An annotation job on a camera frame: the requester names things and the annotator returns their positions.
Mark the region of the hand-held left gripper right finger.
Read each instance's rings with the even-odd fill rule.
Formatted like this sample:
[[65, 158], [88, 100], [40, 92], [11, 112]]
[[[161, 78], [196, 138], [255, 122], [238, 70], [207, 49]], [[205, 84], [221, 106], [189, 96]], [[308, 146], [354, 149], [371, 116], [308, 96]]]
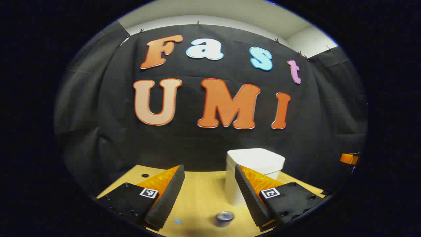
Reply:
[[235, 179], [260, 231], [285, 229], [326, 203], [297, 182], [282, 184], [250, 168], [236, 165]]

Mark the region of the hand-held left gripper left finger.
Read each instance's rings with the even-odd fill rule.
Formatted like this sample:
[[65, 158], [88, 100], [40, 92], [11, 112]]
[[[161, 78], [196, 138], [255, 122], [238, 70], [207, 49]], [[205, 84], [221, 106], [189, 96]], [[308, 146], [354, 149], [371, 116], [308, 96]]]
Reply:
[[178, 165], [136, 185], [125, 182], [97, 202], [127, 222], [159, 231], [174, 207], [184, 179], [185, 167]]

